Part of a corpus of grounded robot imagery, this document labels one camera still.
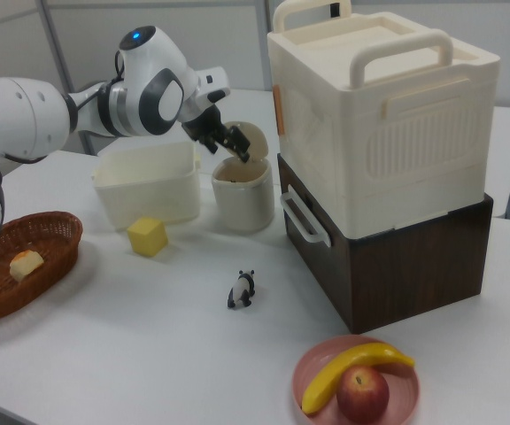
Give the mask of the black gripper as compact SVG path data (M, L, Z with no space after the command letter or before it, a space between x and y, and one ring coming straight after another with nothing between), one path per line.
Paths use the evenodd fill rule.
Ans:
M192 140L203 144L212 154L218 150L217 142L225 141L225 148L243 163L250 159L250 141L238 126L227 128L221 122L220 109L215 104L195 119L183 122L182 128Z

